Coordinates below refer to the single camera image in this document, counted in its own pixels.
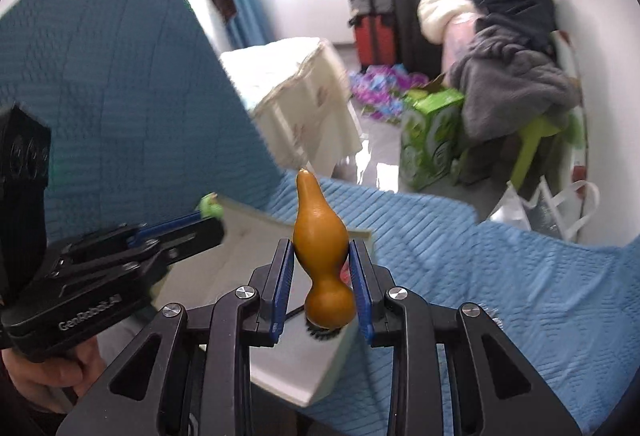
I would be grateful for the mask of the person's left hand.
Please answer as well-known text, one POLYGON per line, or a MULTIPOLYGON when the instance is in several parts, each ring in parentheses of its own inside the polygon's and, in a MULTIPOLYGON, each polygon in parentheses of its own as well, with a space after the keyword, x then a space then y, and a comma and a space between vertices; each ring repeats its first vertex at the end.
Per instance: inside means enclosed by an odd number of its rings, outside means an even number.
POLYGON ((3 349, 2 362, 16 390, 40 410, 66 413, 72 401, 64 390, 84 396, 105 370, 97 338, 89 338, 72 356, 51 358, 36 364, 14 349, 3 349))

